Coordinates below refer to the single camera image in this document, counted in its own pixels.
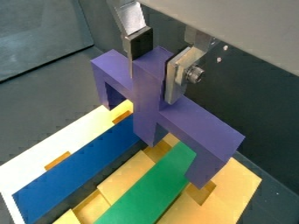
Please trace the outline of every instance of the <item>green panel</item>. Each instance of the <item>green panel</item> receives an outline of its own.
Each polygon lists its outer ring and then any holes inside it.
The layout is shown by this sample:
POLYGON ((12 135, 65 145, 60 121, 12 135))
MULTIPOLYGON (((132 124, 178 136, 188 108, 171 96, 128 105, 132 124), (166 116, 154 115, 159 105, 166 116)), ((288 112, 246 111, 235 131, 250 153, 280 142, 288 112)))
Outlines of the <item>green panel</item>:
POLYGON ((184 173, 194 151, 178 143, 95 224, 152 224, 188 184, 184 173))

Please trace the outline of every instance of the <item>yellow block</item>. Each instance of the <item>yellow block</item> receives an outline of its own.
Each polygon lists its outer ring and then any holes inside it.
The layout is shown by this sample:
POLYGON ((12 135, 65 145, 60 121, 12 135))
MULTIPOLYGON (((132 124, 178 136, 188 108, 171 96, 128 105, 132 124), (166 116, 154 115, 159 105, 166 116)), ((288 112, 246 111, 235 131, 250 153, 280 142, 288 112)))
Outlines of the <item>yellow block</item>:
POLYGON ((163 140, 174 147, 179 142, 179 138, 176 138, 171 133, 166 135, 163 140))
POLYGON ((139 151, 100 183, 98 189, 104 195, 110 205, 114 205, 154 165, 155 162, 139 151))
POLYGON ((111 121, 116 121, 119 117, 124 119, 124 114, 128 116, 132 113, 134 103, 130 100, 126 100, 110 111, 111 121))
POLYGON ((147 147, 144 149, 144 154, 154 160, 156 163, 164 154, 171 150, 172 146, 162 140, 155 147, 147 147))
POLYGON ((131 111, 127 111, 122 116, 119 116, 114 121, 112 123, 114 124, 119 124, 130 115, 132 114, 131 111))
POLYGON ((190 184, 186 187, 186 192, 196 201, 196 203, 202 206, 206 199, 211 196, 215 187, 216 185, 212 183, 212 181, 210 181, 202 189, 199 189, 194 184, 190 184))
POLYGON ((159 224, 238 222, 262 179, 232 158, 211 181, 216 187, 203 205, 183 192, 158 221, 159 224))
POLYGON ((80 221, 72 210, 68 210, 68 212, 52 224, 80 224, 80 221))
POLYGON ((110 204, 99 190, 96 190, 72 210, 81 224, 92 224, 108 208, 110 204))
POLYGON ((44 166, 45 171, 48 171, 55 165, 57 165, 69 155, 71 153, 67 151, 57 158, 55 158, 55 160, 44 166))

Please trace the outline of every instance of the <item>blue block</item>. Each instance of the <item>blue block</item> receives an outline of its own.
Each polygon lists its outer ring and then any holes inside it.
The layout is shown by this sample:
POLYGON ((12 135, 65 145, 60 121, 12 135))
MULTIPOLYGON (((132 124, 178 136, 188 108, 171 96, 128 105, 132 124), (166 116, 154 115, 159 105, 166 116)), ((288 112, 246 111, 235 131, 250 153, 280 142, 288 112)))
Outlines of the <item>blue block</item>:
POLYGON ((139 140, 130 116, 16 192, 13 199, 25 223, 35 223, 139 140))

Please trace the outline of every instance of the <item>screw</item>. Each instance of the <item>screw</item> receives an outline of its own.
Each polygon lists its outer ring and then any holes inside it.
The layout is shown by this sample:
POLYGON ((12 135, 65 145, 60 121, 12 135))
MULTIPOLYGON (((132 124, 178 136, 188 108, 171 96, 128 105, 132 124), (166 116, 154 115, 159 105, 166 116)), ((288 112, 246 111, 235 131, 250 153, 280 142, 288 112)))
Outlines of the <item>screw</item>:
POLYGON ((203 74, 204 74, 204 71, 195 64, 190 67, 186 73, 186 80, 190 81, 192 84, 196 84, 200 82, 203 74))

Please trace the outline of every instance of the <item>purple block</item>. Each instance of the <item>purple block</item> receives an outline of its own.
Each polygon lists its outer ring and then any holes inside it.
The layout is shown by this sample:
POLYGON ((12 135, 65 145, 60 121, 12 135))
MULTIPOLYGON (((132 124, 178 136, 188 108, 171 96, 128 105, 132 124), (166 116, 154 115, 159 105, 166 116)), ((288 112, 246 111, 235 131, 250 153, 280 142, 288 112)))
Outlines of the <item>purple block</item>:
POLYGON ((244 137, 184 96, 174 104, 164 102, 164 67, 172 54, 156 47, 134 61, 134 79, 127 58, 110 51, 92 60, 100 102, 107 105, 106 83, 135 104, 135 133, 154 146, 167 131, 191 147, 196 158, 186 173, 202 188, 228 162, 244 137))

